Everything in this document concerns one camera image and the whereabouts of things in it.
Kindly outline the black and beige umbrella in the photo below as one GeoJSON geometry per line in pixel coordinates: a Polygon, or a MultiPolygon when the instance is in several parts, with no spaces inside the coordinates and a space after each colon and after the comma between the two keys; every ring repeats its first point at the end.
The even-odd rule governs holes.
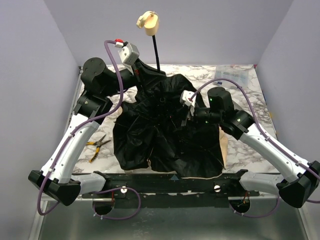
{"type": "Polygon", "coordinates": [[[187,120],[188,108],[180,102],[184,91],[194,93],[196,89],[184,75],[175,74],[148,90],[138,90],[135,102],[122,103],[113,145],[123,170],[151,168],[205,179],[222,173],[220,128],[187,120]]]}

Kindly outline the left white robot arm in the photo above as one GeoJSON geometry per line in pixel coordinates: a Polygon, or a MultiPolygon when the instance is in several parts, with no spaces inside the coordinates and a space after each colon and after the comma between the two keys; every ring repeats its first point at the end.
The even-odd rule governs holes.
{"type": "Polygon", "coordinates": [[[148,90],[166,79],[166,73],[137,59],[131,70],[108,69],[99,57],[83,64],[80,79],[84,91],[77,100],[70,125],[57,149],[41,170],[32,170],[28,180],[38,189],[65,206],[79,195],[99,192],[106,184],[102,173],[73,176],[73,169],[88,140],[104,119],[121,106],[124,91],[137,87],[148,90]]]}

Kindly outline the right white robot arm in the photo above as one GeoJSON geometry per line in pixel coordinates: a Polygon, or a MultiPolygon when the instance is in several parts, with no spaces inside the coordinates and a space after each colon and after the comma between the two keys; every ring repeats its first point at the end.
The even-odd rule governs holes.
{"type": "Polygon", "coordinates": [[[186,97],[193,119],[219,124],[226,134],[254,149],[279,172],[272,175],[246,170],[238,180],[242,188],[279,195],[290,206],[301,208],[319,186],[319,162],[308,162],[279,143],[253,114],[236,109],[230,92],[223,87],[211,88],[207,97],[208,108],[196,106],[195,93],[186,97]]]}

